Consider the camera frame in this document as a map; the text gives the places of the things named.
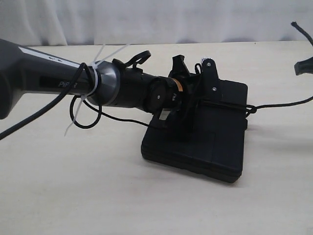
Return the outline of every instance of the table surface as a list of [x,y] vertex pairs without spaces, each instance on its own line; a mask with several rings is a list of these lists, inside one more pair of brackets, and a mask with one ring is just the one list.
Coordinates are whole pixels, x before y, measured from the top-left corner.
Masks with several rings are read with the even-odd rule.
[[[107,46],[104,57],[118,46]],[[37,47],[90,62],[100,46]],[[313,77],[293,65],[313,55],[308,42],[134,45],[117,55],[128,61],[143,50],[145,72],[167,76],[172,57],[190,70],[202,57],[216,61],[220,79],[244,82],[253,105],[312,96]],[[27,94],[4,130],[36,112],[54,95]],[[313,103],[259,110],[248,118],[244,170],[234,184],[142,159],[146,128],[102,118],[93,129],[70,124],[70,97],[0,141],[0,234],[313,234]],[[117,117],[149,122],[137,109],[105,108]],[[78,120],[93,122],[82,108]]]

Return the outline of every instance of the black plastic case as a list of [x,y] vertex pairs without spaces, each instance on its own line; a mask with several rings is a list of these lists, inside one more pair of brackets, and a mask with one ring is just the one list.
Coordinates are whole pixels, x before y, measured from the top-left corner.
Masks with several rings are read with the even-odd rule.
[[[246,105],[247,85],[221,80],[222,101]],[[153,117],[151,125],[158,125]],[[148,128],[141,145],[143,158],[233,183],[242,174],[245,111],[199,106],[189,139]]]

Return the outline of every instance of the white backdrop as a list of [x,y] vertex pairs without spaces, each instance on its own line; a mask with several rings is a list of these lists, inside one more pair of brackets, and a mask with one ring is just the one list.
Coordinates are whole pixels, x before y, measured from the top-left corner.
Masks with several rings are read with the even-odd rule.
[[313,1],[0,0],[0,38],[27,46],[304,40],[292,21],[313,32]]

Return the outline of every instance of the white table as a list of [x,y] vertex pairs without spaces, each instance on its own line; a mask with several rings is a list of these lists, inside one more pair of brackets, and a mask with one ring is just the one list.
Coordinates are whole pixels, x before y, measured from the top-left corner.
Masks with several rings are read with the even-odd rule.
[[[100,46],[38,47],[90,62]],[[105,47],[102,57],[118,47]],[[190,70],[212,57],[220,79],[248,84],[249,104],[292,102],[313,94],[313,76],[295,76],[293,65],[313,56],[308,42],[130,46],[115,58],[143,50],[142,66],[167,75],[172,56]],[[55,96],[28,94],[4,130]],[[91,130],[70,123],[70,97],[35,122],[0,141],[1,235],[230,235],[313,234],[313,103],[259,110],[249,117],[244,171],[234,184],[142,159],[146,128],[107,118]],[[136,109],[105,108],[148,122]],[[84,124],[95,113],[83,108]]]

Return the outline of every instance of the white wall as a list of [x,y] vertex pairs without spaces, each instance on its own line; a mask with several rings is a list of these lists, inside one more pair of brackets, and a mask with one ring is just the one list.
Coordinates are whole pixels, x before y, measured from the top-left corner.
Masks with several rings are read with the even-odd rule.
[[0,38],[28,46],[304,40],[292,21],[313,34],[313,0],[0,0]]

